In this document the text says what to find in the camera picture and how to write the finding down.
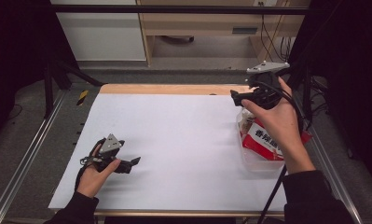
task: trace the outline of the snack bag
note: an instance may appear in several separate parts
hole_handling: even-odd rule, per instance
[[[243,110],[241,112],[242,120],[239,122],[242,146],[251,149],[269,161],[283,161],[283,155],[278,144],[269,136],[261,121],[256,119],[253,114],[249,117],[244,116],[245,112]],[[303,132],[301,139],[305,144],[311,139],[311,135]]]

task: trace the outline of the white sheet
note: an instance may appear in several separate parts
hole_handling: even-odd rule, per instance
[[[49,208],[71,198],[79,160],[113,133],[117,156],[142,157],[129,175],[112,174],[97,195],[99,210],[261,211],[277,172],[250,172],[236,128],[240,108],[229,96],[99,94]],[[280,188],[270,211],[282,211]]]

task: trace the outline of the black sleeve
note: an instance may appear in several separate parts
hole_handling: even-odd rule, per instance
[[[93,213],[95,212],[98,202],[99,200],[97,198],[91,199],[75,191],[72,199],[66,205],[66,207],[55,214],[55,216],[51,220],[45,222],[45,224],[93,224]]]
[[[283,178],[287,198],[286,224],[354,223],[345,204],[334,198],[330,185],[320,171],[308,171]]]

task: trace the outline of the hand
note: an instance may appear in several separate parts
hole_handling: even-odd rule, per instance
[[[292,94],[290,87],[279,77],[282,89]],[[302,144],[298,132],[296,111],[284,98],[270,110],[266,110],[249,100],[242,100],[242,105],[252,112],[264,124],[269,135],[280,147],[292,147]]]
[[[92,153],[95,156],[96,152],[101,148],[102,145],[98,145],[94,152]],[[96,170],[93,164],[90,164],[83,175],[80,178],[80,183],[78,184],[77,192],[84,194],[87,197],[93,198],[99,192],[104,181],[107,177],[110,176],[119,166],[120,160],[116,159],[112,161],[104,170],[100,173]]]
[[[292,94],[290,87],[279,77],[282,89]],[[264,125],[281,149],[289,174],[315,170],[298,132],[296,111],[284,98],[270,110],[266,110],[249,100],[242,105],[252,112]]]

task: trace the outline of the white cabinet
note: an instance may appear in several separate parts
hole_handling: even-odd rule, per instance
[[[52,4],[135,5],[134,0],[51,0]],[[57,13],[78,61],[145,61],[138,14]]]

